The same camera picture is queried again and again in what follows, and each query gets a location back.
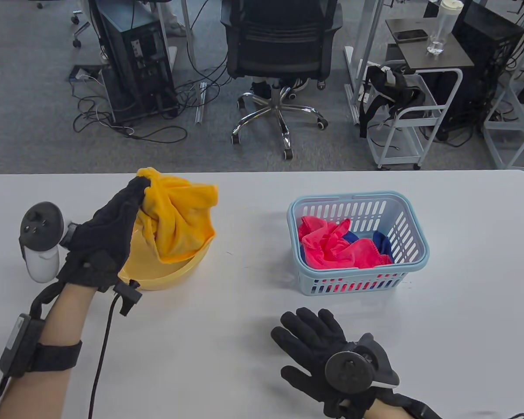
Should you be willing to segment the person's right hand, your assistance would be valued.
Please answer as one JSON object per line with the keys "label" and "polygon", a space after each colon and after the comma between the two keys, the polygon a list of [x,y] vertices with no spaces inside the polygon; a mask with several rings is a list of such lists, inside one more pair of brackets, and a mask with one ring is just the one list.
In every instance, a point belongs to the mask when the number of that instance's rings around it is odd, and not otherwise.
{"label": "person's right hand", "polygon": [[334,389],[326,380],[325,365],[332,355],[342,351],[347,341],[343,329],[327,309],[317,314],[302,307],[286,312],[281,325],[272,329],[274,343],[304,370],[284,366],[281,377],[296,390],[323,403],[328,418],[362,419],[376,399],[376,391],[348,395]]}

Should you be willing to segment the person's left hand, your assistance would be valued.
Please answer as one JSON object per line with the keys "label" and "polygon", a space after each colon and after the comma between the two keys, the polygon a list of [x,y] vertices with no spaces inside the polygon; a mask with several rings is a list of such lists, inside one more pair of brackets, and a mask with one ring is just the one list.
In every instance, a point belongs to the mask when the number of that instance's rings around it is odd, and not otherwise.
{"label": "person's left hand", "polygon": [[134,224],[150,184],[148,178],[136,176],[89,221],[77,225],[57,276],[61,283],[95,288],[99,292],[113,288],[122,297],[123,316],[141,298],[138,282],[124,283],[119,273],[130,256]]}

